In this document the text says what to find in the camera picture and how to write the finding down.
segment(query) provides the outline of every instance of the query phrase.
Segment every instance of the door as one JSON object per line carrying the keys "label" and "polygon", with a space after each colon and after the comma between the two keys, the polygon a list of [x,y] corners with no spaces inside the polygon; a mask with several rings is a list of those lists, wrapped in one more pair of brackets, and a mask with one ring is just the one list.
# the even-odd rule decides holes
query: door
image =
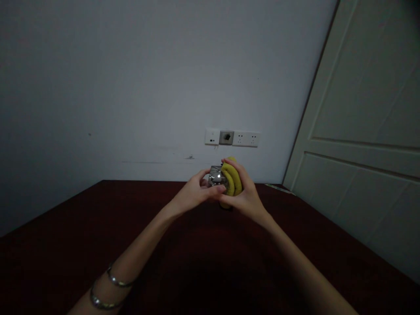
{"label": "door", "polygon": [[415,1],[341,1],[283,184],[420,283]]}

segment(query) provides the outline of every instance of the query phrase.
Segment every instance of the left hand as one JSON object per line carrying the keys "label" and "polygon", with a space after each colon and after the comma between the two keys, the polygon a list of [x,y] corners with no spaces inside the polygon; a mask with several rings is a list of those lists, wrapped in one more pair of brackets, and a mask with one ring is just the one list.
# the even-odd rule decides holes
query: left hand
{"label": "left hand", "polygon": [[195,174],[176,194],[169,204],[175,206],[177,214],[183,214],[195,208],[209,198],[218,197],[226,190],[223,185],[207,188],[207,180],[203,177],[210,173],[210,169],[204,169]]}

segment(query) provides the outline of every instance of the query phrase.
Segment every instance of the forearm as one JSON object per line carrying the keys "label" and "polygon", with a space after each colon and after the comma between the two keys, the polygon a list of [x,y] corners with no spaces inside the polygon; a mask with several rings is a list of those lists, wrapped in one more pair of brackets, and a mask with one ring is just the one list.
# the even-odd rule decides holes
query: forearm
{"label": "forearm", "polygon": [[[176,211],[172,211],[172,204],[165,206],[155,218],[147,225],[140,235],[131,243],[131,245],[114,262],[111,274],[124,283],[129,283],[136,279],[146,262],[149,260],[156,245],[177,218]],[[109,279],[107,273],[97,280],[94,293],[103,302],[116,303],[126,298],[130,292],[129,288],[120,288],[114,285]],[[76,303],[69,312],[72,314],[116,314],[119,309],[112,311],[98,310],[90,301],[90,290]]]}
{"label": "forearm", "polygon": [[271,234],[315,313],[357,314],[268,213],[258,223]]}

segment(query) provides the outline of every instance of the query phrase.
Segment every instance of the dark red table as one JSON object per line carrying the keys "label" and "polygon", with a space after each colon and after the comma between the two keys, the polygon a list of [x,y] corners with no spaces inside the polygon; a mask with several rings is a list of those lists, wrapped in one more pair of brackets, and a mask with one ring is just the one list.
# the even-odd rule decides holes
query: dark red table
{"label": "dark red table", "polygon": [[[63,314],[179,191],[102,181],[1,239],[2,313]],[[420,287],[299,198],[257,185],[277,223],[361,314],[420,314]],[[206,203],[167,231],[122,314],[307,313],[267,233]]]}

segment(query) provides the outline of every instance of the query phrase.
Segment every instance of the right hand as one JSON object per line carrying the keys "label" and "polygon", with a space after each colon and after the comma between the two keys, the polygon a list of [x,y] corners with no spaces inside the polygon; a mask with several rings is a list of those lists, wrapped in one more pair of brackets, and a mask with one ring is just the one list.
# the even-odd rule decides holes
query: right hand
{"label": "right hand", "polygon": [[262,220],[269,214],[264,208],[263,203],[258,196],[255,184],[249,177],[245,168],[235,161],[229,160],[228,158],[222,159],[222,162],[232,165],[238,171],[239,177],[241,178],[243,191],[235,197],[220,195],[218,200],[238,209],[241,214],[249,217],[256,223],[262,224]]}

